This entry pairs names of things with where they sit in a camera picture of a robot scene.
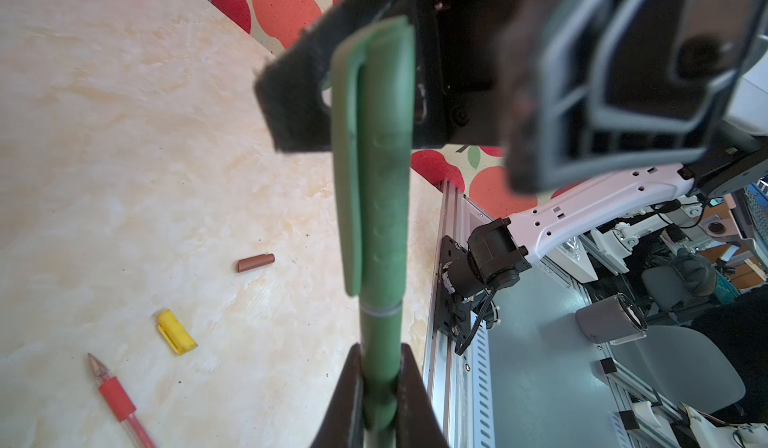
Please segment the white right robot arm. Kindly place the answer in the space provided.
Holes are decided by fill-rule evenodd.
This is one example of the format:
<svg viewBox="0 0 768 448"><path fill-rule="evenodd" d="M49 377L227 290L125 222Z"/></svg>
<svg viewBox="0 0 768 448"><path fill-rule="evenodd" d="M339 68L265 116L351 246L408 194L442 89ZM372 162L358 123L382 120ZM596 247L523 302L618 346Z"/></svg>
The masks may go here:
<svg viewBox="0 0 768 448"><path fill-rule="evenodd" d="M521 193L575 183L512 218L535 262L692 192L766 26L767 0L338 0L255 94L279 151L332 152L346 291L389 308L414 149L499 146Z"/></svg>

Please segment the brown pen cap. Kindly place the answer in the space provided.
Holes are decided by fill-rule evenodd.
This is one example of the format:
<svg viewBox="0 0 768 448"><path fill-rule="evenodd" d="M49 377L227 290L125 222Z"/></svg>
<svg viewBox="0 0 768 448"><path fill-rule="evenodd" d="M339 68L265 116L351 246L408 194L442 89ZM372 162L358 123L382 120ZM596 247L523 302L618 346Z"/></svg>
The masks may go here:
<svg viewBox="0 0 768 448"><path fill-rule="evenodd" d="M272 253L259 254L248 258L243 258L236 263L236 272L243 273L275 262L275 256Z"/></svg>

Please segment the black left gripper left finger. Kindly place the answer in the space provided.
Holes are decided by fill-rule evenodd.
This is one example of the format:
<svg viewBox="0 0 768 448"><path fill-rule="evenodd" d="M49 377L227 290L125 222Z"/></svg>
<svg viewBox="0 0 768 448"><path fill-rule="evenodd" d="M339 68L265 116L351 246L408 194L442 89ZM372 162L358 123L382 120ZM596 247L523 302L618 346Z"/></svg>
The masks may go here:
<svg viewBox="0 0 768 448"><path fill-rule="evenodd" d="M364 446L361 347L354 344L346 357L323 421L311 448L361 448Z"/></svg>

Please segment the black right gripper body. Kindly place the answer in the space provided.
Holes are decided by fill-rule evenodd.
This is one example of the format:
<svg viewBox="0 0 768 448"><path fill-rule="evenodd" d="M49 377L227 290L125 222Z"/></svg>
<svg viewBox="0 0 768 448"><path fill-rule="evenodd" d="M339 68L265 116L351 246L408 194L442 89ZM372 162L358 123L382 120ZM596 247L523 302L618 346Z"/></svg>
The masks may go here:
<svg viewBox="0 0 768 448"><path fill-rule="evenodd" d="M502 144L497 50L523 1L418 0L423 106L415 147Z"/></svg>

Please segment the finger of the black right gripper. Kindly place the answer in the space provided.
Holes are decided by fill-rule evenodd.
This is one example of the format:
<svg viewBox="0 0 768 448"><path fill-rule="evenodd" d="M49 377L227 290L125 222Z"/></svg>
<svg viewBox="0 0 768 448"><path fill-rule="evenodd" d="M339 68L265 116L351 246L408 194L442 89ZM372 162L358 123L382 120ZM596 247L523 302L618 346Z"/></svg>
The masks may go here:
<svg viewBox="0 0 768 448"><path fill-rule="evenodd" d="M767 0L522 0L497 46L508 183L698 160L766 22Z"/></svg>
<svg viewBox="0 0 768 448"><path fill-rule="evenodd" d="M255 82L255 95L278 151L330 150L330 108L322 88L330 80L332 54L357 30L396 16L407 16L416 32L413 146L432 146L431 0L338 0Z"/></svg>

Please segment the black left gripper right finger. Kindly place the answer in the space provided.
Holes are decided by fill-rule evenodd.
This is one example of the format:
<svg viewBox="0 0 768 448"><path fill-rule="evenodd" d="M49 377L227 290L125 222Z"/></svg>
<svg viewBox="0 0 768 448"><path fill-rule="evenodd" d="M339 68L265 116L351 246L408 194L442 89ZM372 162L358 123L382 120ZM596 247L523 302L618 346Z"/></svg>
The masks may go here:
<svg viewBox="0 0 768 448"><path fill-rule="evenodd" d="M449 447L408 344L401 345L395 435L397 448Z"/></svg>

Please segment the green pen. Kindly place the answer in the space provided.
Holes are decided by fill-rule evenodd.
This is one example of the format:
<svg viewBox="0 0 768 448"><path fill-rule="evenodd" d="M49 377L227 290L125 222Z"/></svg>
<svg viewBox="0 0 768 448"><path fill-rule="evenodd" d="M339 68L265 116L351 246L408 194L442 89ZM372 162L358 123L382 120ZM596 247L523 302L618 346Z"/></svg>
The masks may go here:
<svg viewBox="0 0 768 448"><path fill-rule="evenodd" d="M367 447L393 447L402 303L376 307L361 298L359 307L365 443Z"/></svg>

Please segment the green pen cap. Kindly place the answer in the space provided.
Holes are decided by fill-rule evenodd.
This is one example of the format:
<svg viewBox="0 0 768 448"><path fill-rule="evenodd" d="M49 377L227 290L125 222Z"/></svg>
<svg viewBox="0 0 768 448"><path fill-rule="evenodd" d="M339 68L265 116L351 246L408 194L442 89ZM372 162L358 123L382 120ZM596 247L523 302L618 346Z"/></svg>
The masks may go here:
<svg viewBox="0 0 768 448"><path fill-rule="evenodd" d="M415 30L406 16L358 30L331 62L331 144L345 290L368 316L405 293Z"/></svg>

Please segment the red gel pen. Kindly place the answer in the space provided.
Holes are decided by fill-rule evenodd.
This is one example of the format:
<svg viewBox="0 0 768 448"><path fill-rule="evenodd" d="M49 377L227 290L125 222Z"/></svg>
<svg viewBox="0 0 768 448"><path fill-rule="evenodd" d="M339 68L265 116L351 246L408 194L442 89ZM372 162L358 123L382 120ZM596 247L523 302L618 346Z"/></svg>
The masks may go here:
<svg viewBox="0 0 768 448"><path fill-rule="evenodd" d="M136 407L116 376L91 353L87 362L98 384L98 391L116 420L127 430L136 447L155 448L156 445L136 415Z"/></svg>

